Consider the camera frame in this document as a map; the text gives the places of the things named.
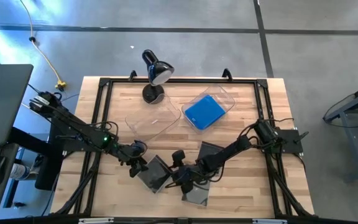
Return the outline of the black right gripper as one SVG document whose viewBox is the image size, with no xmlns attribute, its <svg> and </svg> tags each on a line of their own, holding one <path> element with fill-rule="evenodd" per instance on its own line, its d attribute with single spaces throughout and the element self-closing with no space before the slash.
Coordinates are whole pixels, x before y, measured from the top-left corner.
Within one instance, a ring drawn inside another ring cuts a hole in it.
<svg viewBox="0 0 358 224">
<path fill-rule="evenodd" d="M 185 165 L 179 167 L 172 173 L 172 180 L 174 186 L 181 186 L 181 192 L 183 195 L 187 194 L 186 183 L 188 182 L 202 182 L 204 181 L 204 175 L 200 168 L 196 165 Z M 194 183 L 190 183 L 188 186 L 188 193 L 194 189 Z"/>
</svg>

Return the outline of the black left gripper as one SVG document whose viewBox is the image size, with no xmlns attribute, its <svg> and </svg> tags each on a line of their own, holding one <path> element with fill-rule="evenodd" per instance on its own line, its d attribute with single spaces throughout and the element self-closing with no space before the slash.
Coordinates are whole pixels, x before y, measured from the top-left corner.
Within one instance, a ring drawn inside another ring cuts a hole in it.
<svg viewBox="0 0 358 224">
<path fill-rule="evenodd" d="M 116 144 L 116 157 L 120 162 L 125 162 L 127 165 L 131 166 L 140 166 L 131 167 L 129 170 L 129 175 L 131 178 L 134 178 L 140 171 L 148 170 L 147 161 L 141 159 L 141 156 L 133 156 L 131 145 L 128 144 Z"/>
</svg>

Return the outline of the blue jewel case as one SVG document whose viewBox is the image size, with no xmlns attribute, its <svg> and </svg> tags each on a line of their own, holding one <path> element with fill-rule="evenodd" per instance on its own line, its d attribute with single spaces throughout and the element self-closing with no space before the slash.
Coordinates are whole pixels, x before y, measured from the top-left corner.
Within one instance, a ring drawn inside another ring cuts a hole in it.
<svg viewBox="0 0 358 224">
<path fill-rule="evenodd" d="M 211 95 L 205 95 L 185 110 L 185 116 L 199 130 L 210 127 L 225 113 L 226 111 Z"/>
</svg>

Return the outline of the clear plastic bin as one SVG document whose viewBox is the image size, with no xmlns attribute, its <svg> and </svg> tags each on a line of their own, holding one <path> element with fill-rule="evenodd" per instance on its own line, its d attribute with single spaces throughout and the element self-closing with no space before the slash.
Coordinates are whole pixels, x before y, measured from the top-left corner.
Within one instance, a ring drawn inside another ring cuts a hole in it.
<svg viewBox="0 0 358 224">
<path fill-rule="evenodd" d="M 161 94 L 151 103 L 141 101 L 139 109 L 126 116 L 125 122 L 135 138 L 147 142 L 174 128 L 181 118 L 180 110 L 166 94 Z"/>
<path fill-rule="evenodd" d="M 229 93 L 218 84 L 211 85 L 205 89 L 205 91 L 198 94 L 196 97 L 194 97 L 191 101 L 185 103 L 181 107 L 181 112 L 184 115 L 185 121 L 190 125 L 190 127 L 195 131 L 195 133 L 201 134 L 206 132 L 210 127 L 214 126 L 221 118 L 219 118 L 217 121 L 215 121 L 210 127 L 206 128 L 205 130 L 199 130 L 195 128 L 193 124 L 191 124 L 190 120 L 185 116 L 185 110 L 188 109 L 192 104 L 196 103 L 198 100 L 200 100 L 205 95 L 211 95 L 219 104 L 220 106 L 226 111 L 226 113 L 222 116 L 224 117 L 228 111 L 230 111 L 234 105 L 236 104 L 234 98 L 229 95 Z"/>
</svg>

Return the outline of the black desk stand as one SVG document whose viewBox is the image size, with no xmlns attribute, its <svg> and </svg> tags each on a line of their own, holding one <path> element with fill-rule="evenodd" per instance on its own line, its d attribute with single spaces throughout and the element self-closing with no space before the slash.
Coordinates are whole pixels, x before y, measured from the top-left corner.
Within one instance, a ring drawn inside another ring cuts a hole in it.
<svg viewBox="0 0 358 224">
<path fill-rule="evenodd" d="M 35 188 L 52 190 L 62 166 L 63 151 L 58 146 L 42 141 L 15 127 L 11 129 L 8 142 L 18 144 L 43 156 L 39 174 L 35 181 Z"/>
</svg>

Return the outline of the black gooseneck desk lamp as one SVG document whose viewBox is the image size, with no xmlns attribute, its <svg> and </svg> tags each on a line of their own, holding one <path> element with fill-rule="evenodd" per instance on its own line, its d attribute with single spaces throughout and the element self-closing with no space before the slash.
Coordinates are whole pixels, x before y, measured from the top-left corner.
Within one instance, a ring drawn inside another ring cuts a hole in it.
<svg viewBox="0 0 358 224">
<path fill-rule="evenodd" d="M 162 84 L 170 79 L 175 69 L 169 63 L 159 60 L 150 49 L 142 52 L 142 59 L 147 66 L 149 80 L 149 84 L 142 90 L 142 97 L 148 104 L 160 103 L 165 93 Z"/>
</svg>

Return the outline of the clear water bottle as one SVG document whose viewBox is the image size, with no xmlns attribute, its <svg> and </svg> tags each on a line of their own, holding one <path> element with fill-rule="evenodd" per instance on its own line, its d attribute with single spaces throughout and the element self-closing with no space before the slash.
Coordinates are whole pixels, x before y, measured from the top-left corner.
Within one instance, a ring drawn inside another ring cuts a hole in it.
<svg viewBox="0 0 358 224">
<path fill-rule="evenodd" d="M 14 163 L 9 177 L 14 180 L 24 180 L 30 175 L 30 168 Z"/>
</svg>

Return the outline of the grey desk top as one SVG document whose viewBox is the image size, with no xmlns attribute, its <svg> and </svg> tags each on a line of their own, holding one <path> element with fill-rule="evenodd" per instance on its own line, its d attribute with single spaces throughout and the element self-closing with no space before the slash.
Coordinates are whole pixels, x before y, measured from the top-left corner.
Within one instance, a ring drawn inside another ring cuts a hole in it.
<svg viewBox="0 0 358 224">
<path fill-rule="evenodd" d="M 0 64 L 0 146 L 9 137 L 33 69 L 31 64 Z"/>
</svg>

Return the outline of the silver metal bracket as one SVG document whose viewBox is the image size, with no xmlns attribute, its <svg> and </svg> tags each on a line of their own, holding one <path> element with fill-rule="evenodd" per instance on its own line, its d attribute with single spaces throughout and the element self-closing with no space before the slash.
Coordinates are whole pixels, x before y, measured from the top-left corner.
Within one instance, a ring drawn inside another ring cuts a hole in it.
<svg viewBox="0 0 358 224">
<path fill-rule="evenodd" d="M 281 219 L 255 218 L 252 224 L 288 224 L 288 222 Z"/>
<path fill-rule="evenodd" d="M 81 218 L 78 220 L 78 224 L 110 224 L 110 223 L 114 223 L 113 217 Z"/>
</svg>

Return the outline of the black aluminium table frame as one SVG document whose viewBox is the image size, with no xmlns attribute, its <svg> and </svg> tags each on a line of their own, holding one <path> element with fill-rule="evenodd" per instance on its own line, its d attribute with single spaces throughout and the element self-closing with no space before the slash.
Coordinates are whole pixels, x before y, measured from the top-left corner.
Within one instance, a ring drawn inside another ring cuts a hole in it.
<svg viewBox="0 0 358 224">
<path fill-rule="evenodd" d="M 116 78 L 113 81 L 108 111 L 108 121 L 119 125 L 120 142 L 130 143 L 134 134 L 127 126 L 125 118 L 144 105 L 142 89 L 147 83 L 137 77 L 127 82 L 124 77 L 84 77 L 75 115 L 91 121 L 94 104 L 101 78 Z M 234 107 L 217 124 L 203 133 L 196 133 L 182 116 L 166 133 L 147 142 L 147 160 L 159 155 L 167 164 L 172 163 L 171 155 L 182 149 L 186 153 L 185 162 L 193 162 L 198 155 L 202 141 L 222 147 L 236 140 L 240 131 L 258 119 L 254 85 L 228 82 L 223 78 L 177 78 L 179 83 L 165 83 L 164 89 L 172 104 L 179 109 L 205 91 L 214 82 L 225 81 L 220 85 L 235 100 Z M 285 84 L 282 78 L 267 78 L 266 81 L 275 119 L 291 118 Z M 83 165 L 84 152 L 76 152 L 63 161 L 62 171 L 53 198 L 51 212 L 57 212 L 76 189 Z M 283 155 L 284 171 L 288 187 L 296 199 L 310 213 L 313 204 L 306 181 L 303 165 L 293 155 Z M 117 159 L 103 154 L 96 177 L 92 217 L 180 217 L 180 218 L 273 218 L 273 205 L 264 155 L 249 149 L 233 157 L 224 168 L 219 182 L 212 183 L 207 207 L 181 200 L 179 187 L 162 189 L 153 194 L 138 179 L 129 177 L 129 167 L 120 166 Z"/>
</svg>

